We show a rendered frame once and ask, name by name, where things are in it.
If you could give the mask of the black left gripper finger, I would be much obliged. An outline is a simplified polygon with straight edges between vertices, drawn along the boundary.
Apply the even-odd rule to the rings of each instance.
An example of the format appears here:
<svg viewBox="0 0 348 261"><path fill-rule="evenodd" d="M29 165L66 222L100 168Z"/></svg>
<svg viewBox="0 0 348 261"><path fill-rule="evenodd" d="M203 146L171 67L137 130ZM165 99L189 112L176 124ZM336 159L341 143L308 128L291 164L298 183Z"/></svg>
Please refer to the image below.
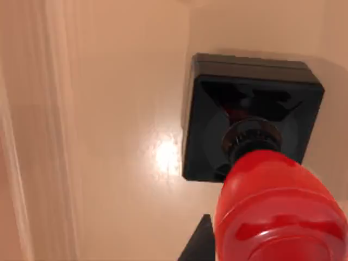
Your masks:
<svg viewBox="0 0 348 261"><path fill-rule="evenodd" d="M177 261L215 261L212 219L204 214Z"/></svg>

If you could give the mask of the red bottle with black cap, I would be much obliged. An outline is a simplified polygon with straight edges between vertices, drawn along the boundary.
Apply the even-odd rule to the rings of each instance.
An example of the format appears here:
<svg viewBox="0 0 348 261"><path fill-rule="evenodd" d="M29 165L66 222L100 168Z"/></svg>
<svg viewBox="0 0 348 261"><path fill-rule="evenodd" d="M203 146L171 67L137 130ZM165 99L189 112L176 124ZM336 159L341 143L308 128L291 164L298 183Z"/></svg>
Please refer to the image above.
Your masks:
<svg viewBox="0 0 348 261"><path fill-rule="evenodd" d="M348 261L344 212L281 144L261 118L236 122L223 137L232 167L214 218L218 261Z"/></svg>

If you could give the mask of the black square coaster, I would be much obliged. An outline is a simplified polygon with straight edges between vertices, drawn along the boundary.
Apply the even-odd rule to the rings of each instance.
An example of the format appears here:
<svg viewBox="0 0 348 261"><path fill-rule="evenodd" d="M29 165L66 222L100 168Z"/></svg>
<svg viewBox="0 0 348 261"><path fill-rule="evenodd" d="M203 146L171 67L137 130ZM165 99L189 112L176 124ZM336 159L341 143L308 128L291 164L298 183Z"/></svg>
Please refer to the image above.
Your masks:
<svg viewBox="0 0 348 261"><path fill-rule="evenodd" d="M301 163L325 90L300 61L197 53L188 92L182 175L223 182L254 150Z"/></svg>

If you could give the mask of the shallow salmon-coloured box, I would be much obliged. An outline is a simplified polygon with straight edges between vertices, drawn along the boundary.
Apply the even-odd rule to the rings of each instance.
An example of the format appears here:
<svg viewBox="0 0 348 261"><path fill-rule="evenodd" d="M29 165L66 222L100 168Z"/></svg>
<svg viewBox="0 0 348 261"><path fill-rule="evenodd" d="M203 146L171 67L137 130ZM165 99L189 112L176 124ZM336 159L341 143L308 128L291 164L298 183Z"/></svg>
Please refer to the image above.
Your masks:
<svg viewBox="0 0 348 261"><path fill-rule="evenodd" d="M221 189L182 177L197 52L308 64L348 215L348 0L0 0L0 261L177 261Z"/></svg>

